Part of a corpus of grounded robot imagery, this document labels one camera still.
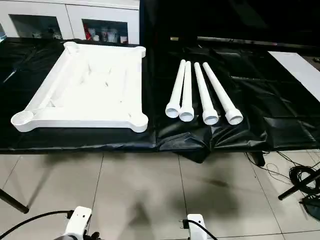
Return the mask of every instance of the red item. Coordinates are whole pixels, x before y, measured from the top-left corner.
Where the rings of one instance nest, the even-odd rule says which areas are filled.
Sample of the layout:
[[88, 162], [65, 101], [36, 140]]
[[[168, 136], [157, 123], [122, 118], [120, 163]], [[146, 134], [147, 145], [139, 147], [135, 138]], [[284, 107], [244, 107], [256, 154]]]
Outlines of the red item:
[[84, 28], [85, 39], [92, 40], [92, 36], [90, 35], [90, 33], [88, 31], [87, 24], [83, 24], [83, 28]]

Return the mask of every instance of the black plastic sheet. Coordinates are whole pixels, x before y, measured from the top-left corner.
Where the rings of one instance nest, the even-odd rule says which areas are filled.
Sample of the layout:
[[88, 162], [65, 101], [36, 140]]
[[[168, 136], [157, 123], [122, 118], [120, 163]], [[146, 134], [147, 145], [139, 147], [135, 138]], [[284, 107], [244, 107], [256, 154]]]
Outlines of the black plastic sheet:
[[[147, 49], [142, 61], [142, 111], [149, 122], [143, 133], [125, 128], [17, 131], [10, 123], [11, 117], [26, 107], [63, 50], [63, 42], [57, 40], [7, 38], [0, 44], [0, 152], [170, 151], [200, 163], [213, 151], [279, 151], [320, 146], [320, 102], [267, 51], [222, 46]], [[186, 123], [165, 115], [181, 59], [192, 64], [209, 63], [242, 112], [242, 123], [228, 124], [204, 71], [220, 119], [213, 126], [203, 123], [193, 67], [194, 120]]]

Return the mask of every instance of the metal rod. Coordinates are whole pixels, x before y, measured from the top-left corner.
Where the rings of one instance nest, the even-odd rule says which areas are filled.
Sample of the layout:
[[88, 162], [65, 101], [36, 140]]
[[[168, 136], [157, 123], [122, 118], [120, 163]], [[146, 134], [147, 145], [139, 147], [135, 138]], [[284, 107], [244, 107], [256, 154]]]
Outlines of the metal rod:
[[320, 178], [320, 169], [313, 172], [308, 177], [303, 179], [301, 182], [299, 182], [298, 184], [294, 185], [293, 187], [291, 187], [290, 189], [288, 189], [287, 191], [282, 193], [280, 196], [278, 196], [278, 199], [279, 200], [285, 199], [286, 197], [288, 197], [291, 194], [294, 194], [296, 191], [300, 190], [300, 188], [305, 187], [307, 184], [311, 183], [312, 181], [314, 181], [318, 178]]
[[8, 193], [0, 189], [0, 199], [5, 201], [7, 204], [10, 204], [15, 209], [19, 210], [20, 212], [27, 214], [29, 212], [29, 208], [19, 201], [17, 201], [15, 198], [10, 196]]

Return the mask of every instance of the cabinet door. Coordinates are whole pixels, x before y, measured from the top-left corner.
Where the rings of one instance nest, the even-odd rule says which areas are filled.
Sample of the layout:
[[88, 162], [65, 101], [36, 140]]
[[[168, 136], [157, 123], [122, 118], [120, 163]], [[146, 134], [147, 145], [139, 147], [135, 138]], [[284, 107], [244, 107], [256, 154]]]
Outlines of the cabinet door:
[[8, 37], [74, 38], [64, 4], [0, 1], [0, 23]]
[[139, 10], [78, 5], [66, 8], [77, 39], [139, 44]]

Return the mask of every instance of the white cabinet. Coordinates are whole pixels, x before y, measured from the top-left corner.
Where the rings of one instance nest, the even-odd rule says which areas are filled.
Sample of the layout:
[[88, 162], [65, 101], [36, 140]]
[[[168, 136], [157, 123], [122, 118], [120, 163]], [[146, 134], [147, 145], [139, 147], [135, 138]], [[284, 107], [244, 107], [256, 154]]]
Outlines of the white cabinet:
[[139, 44], [139, 10], [66, 5], [76, 39]]
[[0, 25], [7, 37], [139, 44], [139, 0], [0, 0]]
[[7, 37], [74, 38], [64, 4], [0, 1], [0, 24]]

